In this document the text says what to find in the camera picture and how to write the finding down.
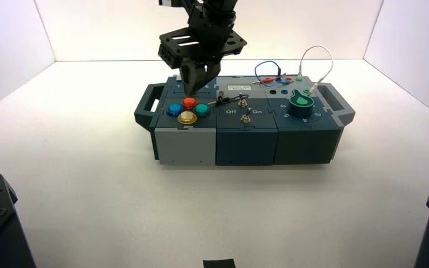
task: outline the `white floor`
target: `white floor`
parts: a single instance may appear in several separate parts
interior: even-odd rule
[[[257,63],[224,61],[222,74]],[[304,75],[327,67],[308,61]],[[133,112],[173,73],[161,61],[55,63],[0,102],[0,173],[38,267],[413,266],[429,213],[428,108],[365,61],[339,60],[326,82],[356,117],[332,163],[160,166]]]

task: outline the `cable plug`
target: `cable plug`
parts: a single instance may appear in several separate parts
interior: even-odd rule
[[[308,95],[310,96],[318,88],[318,82],[315,82],[313,86],[308,90]]]

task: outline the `screw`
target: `screw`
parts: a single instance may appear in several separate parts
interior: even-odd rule
[[[0,208],[0,217],[4,216],[7,214],[7,209],[5,208]]]

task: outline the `white backdrop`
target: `white backdrop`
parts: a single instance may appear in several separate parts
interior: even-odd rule
[[[32,0],[0,0],[0,100],[54,62]]]
[[[386,0],[365,59],[429,106],[429,1]]]
[[[313,44],[362,59],[382,0],[239,0],[236,59],[298,59]],[[36,0],[58,61],[159,60],[159,35],[187,25],[157,0]],[[312,58],[325,58],[313,51]]]

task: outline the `blue button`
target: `blue button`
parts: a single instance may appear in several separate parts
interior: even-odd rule
[[[174,103],[170,105],[169,108],[167,109],[167,114],[173,117],[179,116],[182,112],[183,112],[183,108],[178,103]]]

